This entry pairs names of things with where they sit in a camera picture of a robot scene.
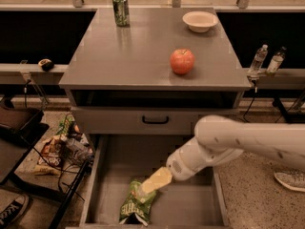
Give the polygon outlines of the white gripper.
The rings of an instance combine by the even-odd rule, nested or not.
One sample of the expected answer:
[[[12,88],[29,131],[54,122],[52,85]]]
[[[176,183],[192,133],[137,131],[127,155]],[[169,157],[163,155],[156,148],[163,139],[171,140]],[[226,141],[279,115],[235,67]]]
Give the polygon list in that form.
[[[199,146],[185,144],[169,155],[166,167],[155,171],[141,184],[141,190],[149,194],[172,182],[185,181],[207,167]]]

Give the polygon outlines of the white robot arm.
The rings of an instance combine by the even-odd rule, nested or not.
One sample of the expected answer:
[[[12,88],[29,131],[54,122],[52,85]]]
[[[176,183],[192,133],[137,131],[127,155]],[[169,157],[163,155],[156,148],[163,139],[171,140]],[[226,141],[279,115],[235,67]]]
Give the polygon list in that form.
[[[206,115],[194,127],[194,137],[175,150],[166,165],[141,185],[148,194],[172,180],[184,181],[206,167],[213,167],[251,152],[298,170],[305,169],[305,125],[245,123],[220,115]]]

